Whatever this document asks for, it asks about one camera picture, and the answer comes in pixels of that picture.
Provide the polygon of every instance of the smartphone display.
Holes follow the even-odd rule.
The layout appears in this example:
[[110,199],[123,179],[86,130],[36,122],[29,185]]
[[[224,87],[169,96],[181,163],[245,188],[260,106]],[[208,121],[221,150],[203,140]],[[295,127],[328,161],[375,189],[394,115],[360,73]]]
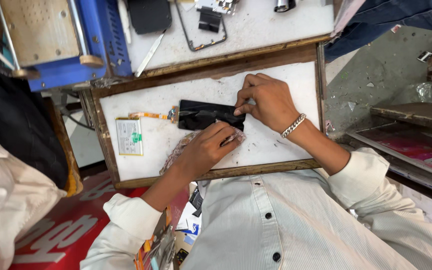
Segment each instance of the smartphone display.
[[218,119],[243,131],[246,114],[234,116],[235,109],[234,106],[229,105],[182,99],[179,101],[177,127],[188,130],[205,129]]

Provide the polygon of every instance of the jeans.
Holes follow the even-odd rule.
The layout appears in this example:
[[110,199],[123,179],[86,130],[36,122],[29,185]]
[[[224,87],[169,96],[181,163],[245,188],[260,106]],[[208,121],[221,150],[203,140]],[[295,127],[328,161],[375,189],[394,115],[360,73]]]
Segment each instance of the jeans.
[[366,0],[341,36],[324,46],[326,61],[361,48],[395,25],[432,30],[432,0]]

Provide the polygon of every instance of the pink poster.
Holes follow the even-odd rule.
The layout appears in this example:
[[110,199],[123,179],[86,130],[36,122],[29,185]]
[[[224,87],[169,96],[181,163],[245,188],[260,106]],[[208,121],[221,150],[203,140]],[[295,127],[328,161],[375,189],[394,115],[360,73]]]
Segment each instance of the pink poster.
[[373,128],[357,133],[391,150],[432,168],[432,137],[421,132],[400,129],[394,125]]

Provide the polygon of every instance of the hand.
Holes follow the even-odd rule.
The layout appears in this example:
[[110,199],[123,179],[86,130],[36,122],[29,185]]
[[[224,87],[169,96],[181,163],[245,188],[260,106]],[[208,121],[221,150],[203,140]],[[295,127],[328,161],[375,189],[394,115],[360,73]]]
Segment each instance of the hand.
[[211,124],[189,142],[171,167],[179,167],[194,181],[240,145],[242,138],[237,137],[221,146],[233,134],[234,128],[226,122]]
[[[244,104],[250,98],[256,105]],[[288,85],[261,73],[246,75],[234,106],[234,115],[250,114],[278,133],[283,133],[300,115]]]

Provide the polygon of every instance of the workbench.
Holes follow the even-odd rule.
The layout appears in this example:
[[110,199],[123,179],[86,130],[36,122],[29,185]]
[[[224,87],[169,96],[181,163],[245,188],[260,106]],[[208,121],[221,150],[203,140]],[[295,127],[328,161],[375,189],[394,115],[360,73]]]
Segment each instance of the workbench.
[[[322,42],[330,40],[329,33],[333,30],[332,5],[323,7],[320,0],[304,0],[297,9],[286,13],[273,12],[273,5],[273,1],[266,0],[241,1],[237,6],[237,13],[224,18],[228,40],[201,51],[191,52],[175,12],[176,7],[171,4],[172,26],[166,31],[161,45],[139,78],[108,88],[82,91],[83,107],[86,107],[88,117],[95,126],[105,162],[116,188],[147,187],[157,181],[158,177],[135,175],[133,179],[128,179],[126,175],[124,181],[121,181],[116,161],[118,153],[114,151],[111,141],[113,135],[110,134],[108,119],[101,105],[101,99],[107,97],[202,78],[219,79],[247,71],[307,63],[306,65],[314,68],[312,74],[315,76],[315,87],[311,91],[314,91],[313,94],[316,96],[318,117],[312,121],[321,131],[324,130],[323,102],[326,98],[326,81]],[[188,13],[182,7],[180,9],[182,13]],[[137,36],[132,33],[132,36],[132,44],[128,46],[128,50],[131,65],[135,69],[146,56],[158,34]],[[141,51],[137,50],[138,44],[141,45]],[[276,163],[270,161],[267,164],[213,169],[198,180],[319,167],[312,158]]]

